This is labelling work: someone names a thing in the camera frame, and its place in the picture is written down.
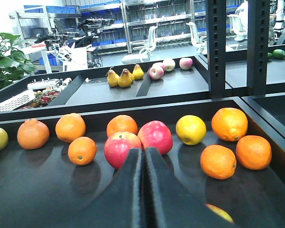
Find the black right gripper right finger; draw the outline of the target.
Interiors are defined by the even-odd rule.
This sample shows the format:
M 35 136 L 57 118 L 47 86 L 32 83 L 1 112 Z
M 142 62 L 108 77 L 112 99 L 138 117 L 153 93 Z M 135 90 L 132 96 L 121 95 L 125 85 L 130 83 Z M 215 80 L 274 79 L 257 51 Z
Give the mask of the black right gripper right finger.
M 154 147 L 145 151 L 144 199 L 149 228 L 234 228 L 192 196 Z

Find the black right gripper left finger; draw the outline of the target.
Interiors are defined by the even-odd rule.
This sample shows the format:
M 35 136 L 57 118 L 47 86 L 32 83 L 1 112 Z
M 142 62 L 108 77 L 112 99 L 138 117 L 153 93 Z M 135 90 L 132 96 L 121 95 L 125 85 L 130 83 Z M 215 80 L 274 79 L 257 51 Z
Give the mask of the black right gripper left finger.
M 111 183 L 78 215 L 64 221 L 63 228 L 143 228 L 141 177 L 143 152 L 131 149 Z

